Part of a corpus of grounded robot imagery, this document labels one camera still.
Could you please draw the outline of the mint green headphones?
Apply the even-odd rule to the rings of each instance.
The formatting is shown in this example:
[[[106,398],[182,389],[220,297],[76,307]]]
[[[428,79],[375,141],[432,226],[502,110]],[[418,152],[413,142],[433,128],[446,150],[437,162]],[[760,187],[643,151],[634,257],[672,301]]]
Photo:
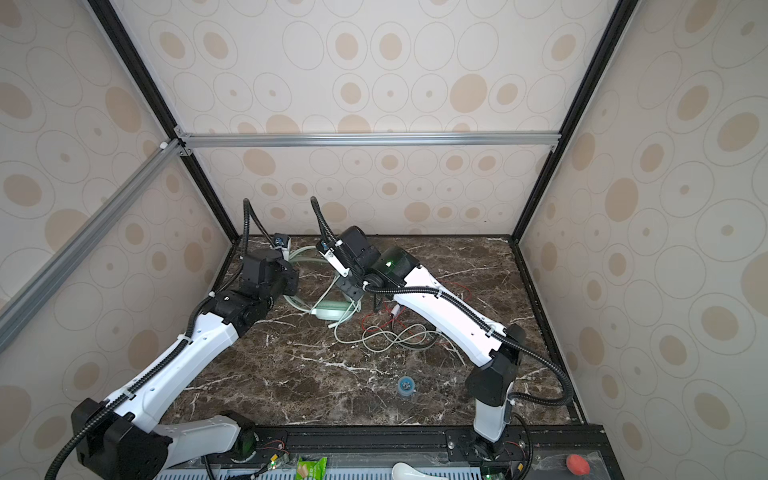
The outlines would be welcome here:
[[[310,251],[314,250],[315,248],[311,246],[301,247],[293,252],[287,253],[286,259],[291,265],[301,263],[325,263],[318,254],[314,257],[308,255]],[[347,295],[344,295],[343,300],[328,299],[328,295],[336,287],[339,280],[340,275],[335,273],[328,287],[314,301],[305,301],[298,294],[284,296],[284,299],[294,309],[324,321],[329,329],[333,329],[350,320],[356,313],[358,313],[361,310],[362,303],[361,300],[352,300]]]

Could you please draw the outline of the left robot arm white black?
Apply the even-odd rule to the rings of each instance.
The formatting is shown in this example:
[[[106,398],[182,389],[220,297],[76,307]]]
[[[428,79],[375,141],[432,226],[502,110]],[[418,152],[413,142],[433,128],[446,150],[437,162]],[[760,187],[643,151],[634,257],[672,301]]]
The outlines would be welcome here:
[[[153,479],[169,467],[227,451],[249,457],[255,437],[237,414],[175,425],[161,419],[209,363],[265,319],[280,297],[296,293],[290,237],[266,238],[268,247],[241,251],[233,277],[193,309],[186,329],[163,354],[103,401],[86,399],[75,408],[74,435],[46,478],[56,478],[70,456],[102,479]]]

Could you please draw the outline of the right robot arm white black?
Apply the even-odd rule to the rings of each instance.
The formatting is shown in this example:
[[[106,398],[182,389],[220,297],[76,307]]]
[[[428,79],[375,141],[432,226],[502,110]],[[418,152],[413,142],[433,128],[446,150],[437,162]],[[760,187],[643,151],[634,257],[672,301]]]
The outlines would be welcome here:
[[[334,268],[334,285],[354,304],[364,295],[390,299],[417,313],[446,336],[472,361],[475,368],[465,381],[475,403],[473,428],[487,443],[500,441],[512,407],[529,402],[547,407],[573,400],[569,376],[552,361],[524,345],[524,331],[493,321],[446,289],[422,263],[394,246],[381,252],[357,226],[342,234],[332,232],[316,197],[310,198],[317,218],[318,252]],[[516,392],[513,384],[523,355],[535,360],[558,379],[555,398]]]

